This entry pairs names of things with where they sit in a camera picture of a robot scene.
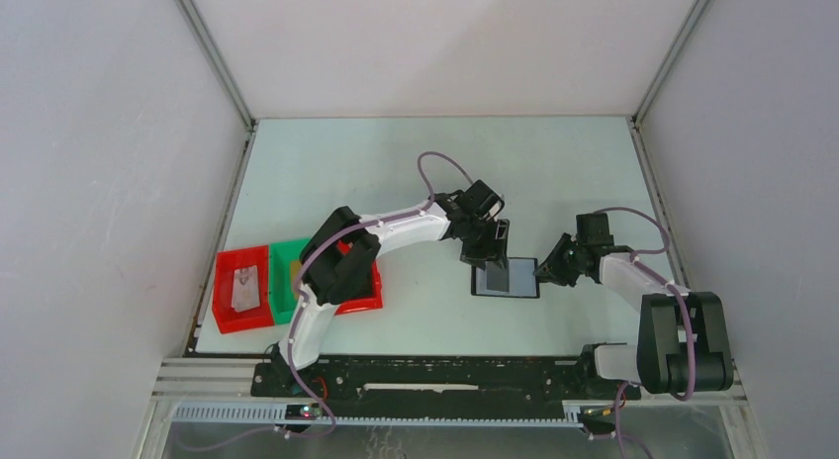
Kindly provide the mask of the grey credit card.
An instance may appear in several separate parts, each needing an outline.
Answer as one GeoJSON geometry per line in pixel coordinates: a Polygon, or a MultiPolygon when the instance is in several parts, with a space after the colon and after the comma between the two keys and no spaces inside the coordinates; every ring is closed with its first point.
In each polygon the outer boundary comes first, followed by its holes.
{"type": "Polygon", "coordinates": [[[485,291],[494,296],[506,296],[511,291],[509,269],[488,264],[485,270],[485,291]]]}

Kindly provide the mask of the black leather card holder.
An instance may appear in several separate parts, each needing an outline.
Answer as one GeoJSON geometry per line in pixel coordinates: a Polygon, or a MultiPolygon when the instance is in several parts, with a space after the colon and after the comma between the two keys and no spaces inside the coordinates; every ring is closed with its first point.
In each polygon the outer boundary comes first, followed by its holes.
{"type": "Polygon", "coordinates": [[[485,291],[485,269],[473,267],[471,276],[471,295],[475,297],[539,299],[540,287],[534,276],[537,267],[535,258],[509,258],[511,291],[506,296],[494,296],[485,291]]]}

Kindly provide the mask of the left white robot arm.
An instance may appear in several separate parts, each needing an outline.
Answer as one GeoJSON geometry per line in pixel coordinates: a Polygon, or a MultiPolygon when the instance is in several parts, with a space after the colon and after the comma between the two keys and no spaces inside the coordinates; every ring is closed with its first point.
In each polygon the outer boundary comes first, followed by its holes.
{"type": "Polygon", "coordinates": [[[402,211],[361,216],[335,209],[303,249],[292,283],[298,298],[290,327],[277,344],[283,362],[274,382],[289,396],[301,396],[313,383],[314,364],[339,306],[366,283],[377,259],[408,246],[447,239],[461,243],[460,260],[484,269],[508,267],[509,221],[503,197],[484,181],[465,190],[430,193],[402,211]]]}

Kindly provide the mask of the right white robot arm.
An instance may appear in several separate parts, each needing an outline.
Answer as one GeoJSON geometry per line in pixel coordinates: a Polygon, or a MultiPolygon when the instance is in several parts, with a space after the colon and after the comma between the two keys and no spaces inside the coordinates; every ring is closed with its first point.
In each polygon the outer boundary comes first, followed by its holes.
{"type": "Polygon", "coordinates": [[[581,214],[534,272],[540,283],[573,287],[586,277],[618,294],[639,314],[632,344],[589,346],[592,360],[575,372],[579,391],[599,398],[615,381],[687,401],[734,383],[724,310],[712,292],[666,279],[642,260],[644,250],[615,242],[609,208],[581,214]]]}

